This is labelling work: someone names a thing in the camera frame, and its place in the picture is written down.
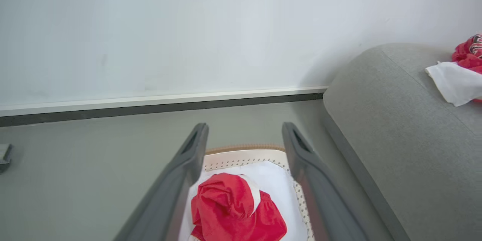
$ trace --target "gray upholstery fabric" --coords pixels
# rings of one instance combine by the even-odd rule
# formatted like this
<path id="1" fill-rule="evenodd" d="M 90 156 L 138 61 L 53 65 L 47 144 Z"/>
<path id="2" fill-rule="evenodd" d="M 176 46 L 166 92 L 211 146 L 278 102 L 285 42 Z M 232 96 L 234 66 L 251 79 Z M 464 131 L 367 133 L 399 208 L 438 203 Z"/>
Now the gray upholstery fabric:
<path id="1" fill-rule="evenodd" d="M 371 182 L 356 159 L 348 162 L 396 240 L 482 239 L 482 105 L 453 107 L 424 72 L 449 60 L 450 52 L 430 47 L 374 47 L 323 97 Z"/>

